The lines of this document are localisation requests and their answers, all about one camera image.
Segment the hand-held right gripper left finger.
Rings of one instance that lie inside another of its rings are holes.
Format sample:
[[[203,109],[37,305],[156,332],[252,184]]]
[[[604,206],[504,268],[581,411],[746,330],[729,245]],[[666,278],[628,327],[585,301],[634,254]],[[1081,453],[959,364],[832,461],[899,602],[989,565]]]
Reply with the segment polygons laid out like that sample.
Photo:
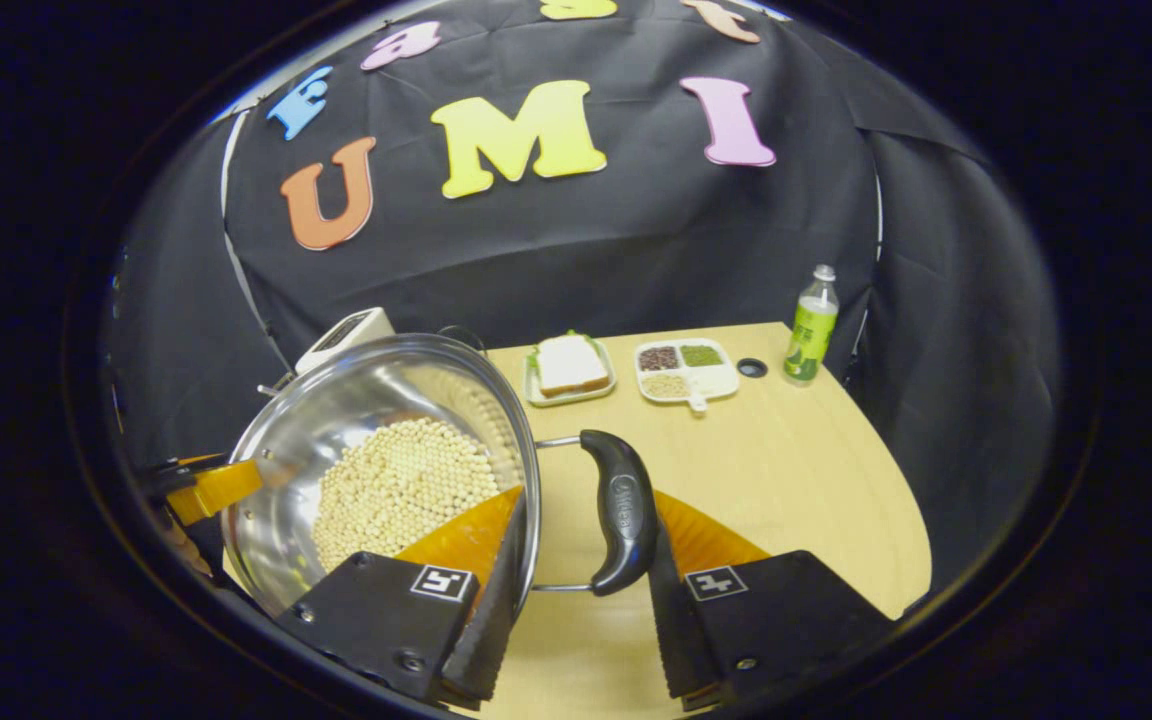
[[[361,679],[426,705],[493,697],[515,624],[521,488],[462,511],[397,558],[357,552],[276,617]]]

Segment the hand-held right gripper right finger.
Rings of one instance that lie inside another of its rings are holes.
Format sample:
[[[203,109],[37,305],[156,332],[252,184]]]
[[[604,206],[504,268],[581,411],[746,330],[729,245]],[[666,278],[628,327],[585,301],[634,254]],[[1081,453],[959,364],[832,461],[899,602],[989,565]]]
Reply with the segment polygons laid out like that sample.
[[[647,573],[669,696],[687,711],[820,682],[892,620],[806,550],[765,552],[694,506],[655,493]]]

